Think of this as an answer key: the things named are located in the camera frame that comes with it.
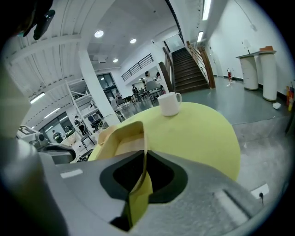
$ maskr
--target person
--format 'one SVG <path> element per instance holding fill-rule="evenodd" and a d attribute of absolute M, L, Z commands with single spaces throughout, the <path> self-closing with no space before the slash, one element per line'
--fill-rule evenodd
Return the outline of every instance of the person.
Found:
<path fill-rule="evenodd" d="M 132 92 L 133 94 L 138 94 L 138 89 L 135 87 L 135 84 L 132 85 Z"/>
<path fill-rule="evenodd" d="M 55 130 L 52 130 L 52 132 L 53 132 L 53 139 L 57 143 L 61 143 L 63 141 L 63 138 L 61 137 L 61 134 L 59 132 L 56 132 Z"/>
<path fill-rule="evenodd" d="M 82 132 L 82 135 L 86 135 L 87 133 L 84 130 L 83 122 L 78 120 L 78 116 L 75 116 L 75 125 L 79 128 L 79 130 Z"/>
<path fill-rule="evenodd" d="M 118 90 L 116 90 L 116 99 L 118 100 L 119 98 L 122 98 L 122 95 L 119 93 Z"/>
<path fill-rule="evenodd" d="M 145 78 L 146 83 L 149 81 L 153 81 L 153 78 L 151 78 L 151 74 L 148 71 L 146 71 L 145 76 L 146 76 Z"/>

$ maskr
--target balcony railing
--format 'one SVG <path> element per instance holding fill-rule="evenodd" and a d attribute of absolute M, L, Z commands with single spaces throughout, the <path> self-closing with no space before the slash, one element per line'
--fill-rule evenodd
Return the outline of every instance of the balcony railing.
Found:
<path fill-rule="evenodd" d="M 143 59 L 141 59 L 139 62 L 137 62 L 133 67 L 131 67 L 129 70 L 127 70 L 123 75 L 122 78 L 124 81 L 126 81 L 128 78 L 130 78 L 132 75 L 134 75 L 136 72 L 141 70 L 143 67 L 147 66 L 148 64 L 153 62 L 153 57 L 151 54 L 147 55 Z"/>

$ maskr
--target table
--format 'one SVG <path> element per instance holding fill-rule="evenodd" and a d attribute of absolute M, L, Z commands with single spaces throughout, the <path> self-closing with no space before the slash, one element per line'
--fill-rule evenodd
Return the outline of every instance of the table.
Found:
<path fill-rule="evenodd" d="M 93 145 L 95 145 L 95 143 L 92 141 L 92 139 L 90 138 L 89 135 L 84 136 L 84 137 L 81 139 L 81 142 L 82 142 L 82 144 L 83 144 L 83 146 L 85 147 L 86 150 L 87 150 L 87 147 L 86 147 L 84 141 L 85 141 L 85 139 L 87 139 L 87 138 L 89 138 L 90 141 L 93 143 Z"/>
<path fill-rule="evenodd" d="M 75 131 L 73 134 L 68 136 L 66 139 L 64 139 L 61 144 L 72 146 L 76 141 L 79 141 L 81 137 L 78 135 L 78 133 Z"/>
<path fill-rule="evenodd" d="M 277 67 L 274 54 L 276 51 L 258 51 L 251 54 L 239 56 L 244 74 L 245 89 L 258 89 L 257 66 L 254 56 L 259 56 L 263 77 L 263 98 L 267 101 L 277 99 Z"/>
<path fill-rule="evenodd" d="M 212 166 L 233 180 L 240 169 L 240 147 L 231 124 L 217 111 L 198 103 L 183 102 L 173 117 L 160 107 L 142 111 L 118 125 L 142 121 L 150 149 Z M 97 145 L 89 158 L 99 152 Z"/>

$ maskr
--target doorway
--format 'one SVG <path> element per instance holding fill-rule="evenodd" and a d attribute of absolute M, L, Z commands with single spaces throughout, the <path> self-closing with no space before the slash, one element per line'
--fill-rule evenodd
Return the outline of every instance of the doorway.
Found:
<path fill-rule="evenodd" d="M 167 44 L 171 53 L 184 48 L 184 44 L 178 34 L 165 39 L 165 43 Z"/>
<path fill-rule="evenodd" d="M 223 77 L 223 73 L 222 73 L 222 68 L 221 68 L 221 63 L 219 61 L 219 57 L 217 54 L 214 53 L 214 51 L 212 50 L 211 47 L 209 47 L 209 55 L 214 63 L 215 66 L 215 71 L 216 71 L 216 75 L 218 77 Z"/>

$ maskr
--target white cylindrical pedestal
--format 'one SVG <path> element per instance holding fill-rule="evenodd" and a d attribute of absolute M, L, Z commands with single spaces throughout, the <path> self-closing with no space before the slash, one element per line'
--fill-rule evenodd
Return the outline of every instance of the white cylindrical pedestal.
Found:
<path fill-rule="evenodd" d="M 263 76 L 263 98 L 268 101 L 277 99 L 277 68 L 274 53 L 260 53 Z"/>
<path fill-rule="evenodd" d="M 240 58 L 244 87 L 248 90 L 258 89 L 257 69 L 254 56 Z"/>

